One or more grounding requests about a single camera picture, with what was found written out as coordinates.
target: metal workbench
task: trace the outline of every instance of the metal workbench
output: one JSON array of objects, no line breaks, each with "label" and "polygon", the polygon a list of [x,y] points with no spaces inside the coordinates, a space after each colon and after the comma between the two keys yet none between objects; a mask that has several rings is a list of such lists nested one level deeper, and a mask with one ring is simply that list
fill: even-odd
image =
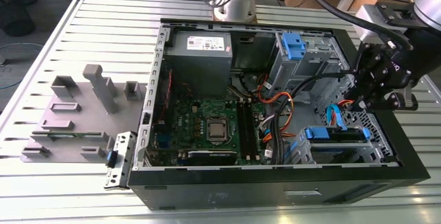
[{"label": "metal workbench", "polygon": [[[425,77],[415,87],[419,109],[398,112],[431,179],[391,189],[351,205],[151,212],[135,194],[104,191],[102,164],[37,164],[18,159],[52,95],[57,75],[84,81],[86,63],[100,63],[113,82],[148,80],[160,18],[209,20],[201,2],[73,0],[22,83],[0,115],[0,221],[96,223],[434,223],[441,220],[441,95]],[[326,11],[256,7],[259,23],[332,27],[351,25]]]}]

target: metal bracket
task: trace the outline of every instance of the metal bracket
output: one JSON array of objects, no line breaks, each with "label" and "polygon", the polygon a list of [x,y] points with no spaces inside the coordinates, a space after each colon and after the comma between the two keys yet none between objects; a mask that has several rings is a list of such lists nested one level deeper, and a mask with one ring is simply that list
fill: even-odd
[{"label": "metal bracket", "polygon": [[128,171],[135,151],[136,135],[132,132],[116,136],[114,146],[106,156],[105,190],[128,189]]}]

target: white label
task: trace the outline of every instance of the white label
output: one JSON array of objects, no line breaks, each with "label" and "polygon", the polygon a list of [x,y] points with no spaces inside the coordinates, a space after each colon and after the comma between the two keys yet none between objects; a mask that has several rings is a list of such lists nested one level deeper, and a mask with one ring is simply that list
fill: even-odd
[{"label": "white label", "polygon": [[221,37],[188,37],[187,49],[188,50],[224,51],[225,47],[223,44],[223,38]]},{"label": "white label", "polygon": [[271,158],[272,157],[272,151],[264,150],[264,157]]},{"label": "white label", "polygon": [[320,195],[316,190],[288,190],[284,191],[286,196],[310,196],[310,195]]},{"label": "white label", "polygon": [[263,86],[268,89],[268,90],[271,90],[271,87],[272,87],[272,85],[268,83],[268,82],[263,82]]}]

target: desk leg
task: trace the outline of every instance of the desk leg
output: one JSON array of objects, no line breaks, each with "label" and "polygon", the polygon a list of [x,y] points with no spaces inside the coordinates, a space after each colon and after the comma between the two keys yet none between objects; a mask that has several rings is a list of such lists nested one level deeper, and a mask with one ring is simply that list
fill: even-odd
[{"label": "desk leg", "polygon": [[347,11],[354,0],[339,0],[336,8],[342,11]]}]

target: blue latch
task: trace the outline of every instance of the blue latch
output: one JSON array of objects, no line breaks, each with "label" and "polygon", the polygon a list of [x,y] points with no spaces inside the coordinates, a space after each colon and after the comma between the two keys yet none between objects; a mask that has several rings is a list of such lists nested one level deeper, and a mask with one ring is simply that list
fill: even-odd
[{"label": "blue latch", "polygon": [[304,129],[307,139],[328,139],[326,127],[308,127]]},{"label": "blue latch", "polygon": [[306,53],[306,43],[296,33],[283,33],[283,46],[288,52],[288,60],[303,59]]},{"label": "blue latch", "polygon": [[362,128],[362,132],[363,132],[363,135],[364,135],[366,140],[368,140],[368,139],[370,139],[370,131],[368,131],[368,128],[363,127],[363,128]]}]

